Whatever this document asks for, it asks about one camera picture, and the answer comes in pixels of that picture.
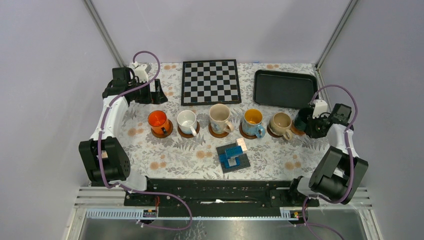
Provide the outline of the dark green mug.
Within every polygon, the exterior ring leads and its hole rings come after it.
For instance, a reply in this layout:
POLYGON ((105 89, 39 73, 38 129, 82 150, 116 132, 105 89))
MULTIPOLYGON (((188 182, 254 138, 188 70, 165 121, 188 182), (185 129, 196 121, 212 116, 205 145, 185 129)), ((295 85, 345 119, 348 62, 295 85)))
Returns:
POLYGON ((314 109, 312 107, 305 107, 299 110, 293 121, 293 126, 300 132, 306 132, 308 127, 308 118, 312 116, 314 109))

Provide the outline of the light orange coaster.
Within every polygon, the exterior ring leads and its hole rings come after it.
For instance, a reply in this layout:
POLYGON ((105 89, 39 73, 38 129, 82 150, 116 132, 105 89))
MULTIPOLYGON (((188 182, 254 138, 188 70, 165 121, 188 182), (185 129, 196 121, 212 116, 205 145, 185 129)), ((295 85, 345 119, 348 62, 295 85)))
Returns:
POLYGON ((291 131, 293 132, 293 134, 295 134, 295 135, 298 135, 298 136, 303 136, 303 135, 305 135, 305 132, 304 132, 304 131, 301 131, 301 130, 299 130, 299 129, 295 128, 295 127, 292 127, 290 130, 291 130, 291 131))

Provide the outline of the beige round mug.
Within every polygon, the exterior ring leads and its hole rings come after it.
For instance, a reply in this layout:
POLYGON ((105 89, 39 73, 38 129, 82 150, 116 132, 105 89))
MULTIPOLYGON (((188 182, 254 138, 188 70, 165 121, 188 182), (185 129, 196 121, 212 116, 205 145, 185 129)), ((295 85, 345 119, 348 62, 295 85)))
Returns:
POLYGON ((287 141, 291 141, 293 139, 291 126, 291 117, 284 112, 274 114, 268 123, 268 128, 272 134, 278 137, 284 137, 287 141))

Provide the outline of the dark walnut coaster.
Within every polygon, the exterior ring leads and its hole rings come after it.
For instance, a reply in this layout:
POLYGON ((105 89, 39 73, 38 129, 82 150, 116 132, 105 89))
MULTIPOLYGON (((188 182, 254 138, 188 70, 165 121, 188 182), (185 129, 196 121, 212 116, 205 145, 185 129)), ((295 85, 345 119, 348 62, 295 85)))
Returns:
POLYGON ((266 130, 267 130, 267 133, 268 133, 271 137, 273 137, 273 138, 281 138, 281 137, 283 137, 282 135, 274 134, 274 133, 271 131, 270 126, 269 126, 269 125, 267 126, 266 130))

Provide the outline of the orange mug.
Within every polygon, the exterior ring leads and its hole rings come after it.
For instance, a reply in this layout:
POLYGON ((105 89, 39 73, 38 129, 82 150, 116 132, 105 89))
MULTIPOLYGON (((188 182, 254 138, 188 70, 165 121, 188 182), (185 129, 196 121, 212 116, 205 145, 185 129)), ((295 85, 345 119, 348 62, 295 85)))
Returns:
POLYGON ((168 117, 161 110, 152 111, 148 116, 148 124, 156 133, 161 133, 161 128, 169 129, 168 117))

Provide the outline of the black cup tray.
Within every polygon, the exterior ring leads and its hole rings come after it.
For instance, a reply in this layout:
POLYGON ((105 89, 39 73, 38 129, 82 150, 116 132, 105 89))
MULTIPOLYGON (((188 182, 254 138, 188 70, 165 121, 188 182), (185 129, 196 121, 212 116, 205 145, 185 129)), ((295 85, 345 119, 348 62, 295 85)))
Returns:
POLYGON ((254 74, 253 101, 259 105, 281 108, 307 108, 318 90, 311 74, 257 70, 254 74))

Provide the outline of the blue mug yellow inside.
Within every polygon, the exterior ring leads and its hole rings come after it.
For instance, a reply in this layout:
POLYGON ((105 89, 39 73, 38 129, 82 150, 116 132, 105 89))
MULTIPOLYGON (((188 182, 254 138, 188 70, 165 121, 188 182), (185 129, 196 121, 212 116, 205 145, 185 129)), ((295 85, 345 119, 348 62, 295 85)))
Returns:
POLYGON ((256 135, 257 138, 263 138, 266 130, 262 125, 263 115, 257 109, 248 109, 241 121, 242 130, 249 136, 256 135))

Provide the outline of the brown wooden ringed coaster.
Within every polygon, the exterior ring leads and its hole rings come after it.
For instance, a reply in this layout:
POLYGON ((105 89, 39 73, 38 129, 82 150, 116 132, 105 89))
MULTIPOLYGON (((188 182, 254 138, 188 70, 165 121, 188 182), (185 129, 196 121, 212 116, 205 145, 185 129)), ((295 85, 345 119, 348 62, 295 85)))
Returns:
POLYGON ((190 139, 190 138, 196 137, 198 135, 198 133, 200 132, 200 129, 201 129, 200 128, 200 123, 198 121, 196 122, 196 129, 194 130, 195 131, 195 135, 193 135, 192 133, 190 133, 190 134, 185 133, 185 132, 183 132, 181 130, 180 126, 177 127, 178 133, 181 135, 181 137, 186 138, 186 139, 190 139))
POLYGON ((214 138, 225 138, 226 136, 229 135, 229 133, 226 132, 226 131, 224 131, 223 133, 220 133, 220 134, 215 133, 212 129, 211 123, 208 124, 208 131, 214 138))
POLYGON ((239 125, 238 129, 239 129, 239 132, 242 135, 242 137, 245 138, 245 139, 253 140, 253 139, 258 138, 256 135, 247 135, 242 129, 242 124, 239 125))
POLYGON ((154 137, 159 138, 159 139, 163 139, 163 138, 170 136, 171 133, 174 130, 174 125, 173 125, 171 120, 168 120, 168 126, 169 126, 168 129, 166 129, 165 127, 162 127, 161 133, 155 132, 153 128, 151 128, 150 130, 151 130, 151 133, 154 137))

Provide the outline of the white mug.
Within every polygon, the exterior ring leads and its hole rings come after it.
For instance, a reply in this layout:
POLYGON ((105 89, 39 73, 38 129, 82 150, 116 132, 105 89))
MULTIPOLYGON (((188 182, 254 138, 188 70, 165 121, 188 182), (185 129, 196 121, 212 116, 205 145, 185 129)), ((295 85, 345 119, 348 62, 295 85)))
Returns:
POLYGON ((197 126, 197 117, 191 110, 183 110, 177 115, 177 123, 181 130, 186 133, 195 135, 197 126))

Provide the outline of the black white chessboard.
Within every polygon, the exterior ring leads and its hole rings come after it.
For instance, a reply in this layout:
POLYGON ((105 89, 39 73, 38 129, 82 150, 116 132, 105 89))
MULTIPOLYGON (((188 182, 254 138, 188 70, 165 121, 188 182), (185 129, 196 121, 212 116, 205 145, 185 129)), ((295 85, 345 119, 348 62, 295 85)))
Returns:
POLYGON ((181 80, 182 106, 242 102, 236 59, 184 61, 181 80))

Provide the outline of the cream tall mug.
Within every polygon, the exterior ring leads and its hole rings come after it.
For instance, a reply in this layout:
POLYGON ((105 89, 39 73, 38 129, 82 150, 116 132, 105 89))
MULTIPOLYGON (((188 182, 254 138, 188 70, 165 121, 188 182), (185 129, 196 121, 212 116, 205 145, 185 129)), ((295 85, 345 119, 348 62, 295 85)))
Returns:
POLYGON ((231 133, 235 127, 230 122, 231 111, 228 106, 218 103, 209 109, 211 130, 216 135, 231 133))

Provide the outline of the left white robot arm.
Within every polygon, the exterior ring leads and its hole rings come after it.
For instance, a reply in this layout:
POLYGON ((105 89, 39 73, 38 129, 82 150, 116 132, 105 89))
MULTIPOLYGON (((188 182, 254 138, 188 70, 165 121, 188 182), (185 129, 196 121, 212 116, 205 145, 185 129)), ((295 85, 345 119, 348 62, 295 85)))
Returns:
POLYGON ((112 69, 112 80, 102 93, 103 108, 91 137, 79 143, 78 151, 91 183, 96 187, 121 187, 136 193, 144 206, 152 204, 155 192, 148 178, 131 172, 131 163, 117 136, 130 103, 159 105, 167 102, 160 79, 143 81, 130 67, 112 69))

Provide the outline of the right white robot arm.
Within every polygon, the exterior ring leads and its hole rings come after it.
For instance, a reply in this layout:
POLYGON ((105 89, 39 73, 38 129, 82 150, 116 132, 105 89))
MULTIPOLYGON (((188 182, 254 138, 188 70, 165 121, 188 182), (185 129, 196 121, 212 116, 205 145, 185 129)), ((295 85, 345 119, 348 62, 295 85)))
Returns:
POLYGON ((294 119, 294 127, 311 139, 326 137, 329 149, 311 177, 292 180, 287 201, 300 206, 308 195, 319 195, 336 204, 348 204, 359 187, 369 164, 356 153, 352 141, 353 126, 349 124, 351 107, 337 103, 331 112, 316 111, 315 106, 302 108, 294 119))

